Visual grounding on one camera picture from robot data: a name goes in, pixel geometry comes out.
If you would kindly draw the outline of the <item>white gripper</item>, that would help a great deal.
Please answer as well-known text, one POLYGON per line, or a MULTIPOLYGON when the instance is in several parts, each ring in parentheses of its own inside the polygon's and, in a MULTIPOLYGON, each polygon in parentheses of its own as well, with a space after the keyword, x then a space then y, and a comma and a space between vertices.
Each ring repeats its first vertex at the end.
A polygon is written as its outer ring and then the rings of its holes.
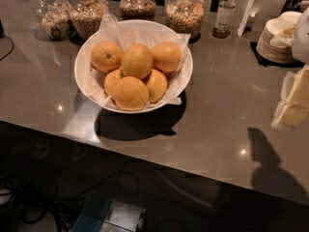
MULTIPOLYGON (((292 38, 293 57, 309 63, 309 8, 298 19, 292 38)), ((297 128, 309 115, 309 66, 284 77, 280 102, 274 112, 271 126, 279 131, 297 128)))

